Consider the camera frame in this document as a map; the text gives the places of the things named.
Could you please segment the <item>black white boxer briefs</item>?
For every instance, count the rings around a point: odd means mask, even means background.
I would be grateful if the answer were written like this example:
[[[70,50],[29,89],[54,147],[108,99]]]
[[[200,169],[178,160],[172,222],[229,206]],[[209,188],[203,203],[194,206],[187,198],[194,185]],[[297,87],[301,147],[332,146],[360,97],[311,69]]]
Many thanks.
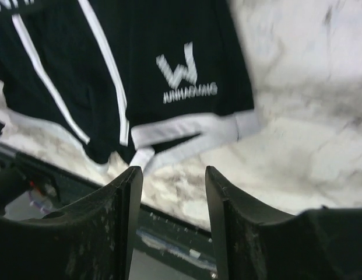
[[[10,116],[144,173],[259,131],[227,1],[0,1]]]

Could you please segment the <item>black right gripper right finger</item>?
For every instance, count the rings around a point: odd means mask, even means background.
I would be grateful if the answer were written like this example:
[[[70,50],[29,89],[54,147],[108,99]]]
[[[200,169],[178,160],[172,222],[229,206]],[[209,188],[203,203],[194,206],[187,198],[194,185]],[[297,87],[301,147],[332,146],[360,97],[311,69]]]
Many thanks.
[[[362,208],[291,215],[205,173],[219,279],[362,279]]]

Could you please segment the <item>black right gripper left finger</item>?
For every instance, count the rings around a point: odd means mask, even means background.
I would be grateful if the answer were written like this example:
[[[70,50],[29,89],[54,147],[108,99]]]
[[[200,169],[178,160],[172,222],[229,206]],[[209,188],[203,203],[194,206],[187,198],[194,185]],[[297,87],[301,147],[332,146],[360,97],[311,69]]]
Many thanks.
[[[41,219],[0,217],[0,279],[128,279],[141,168]]]

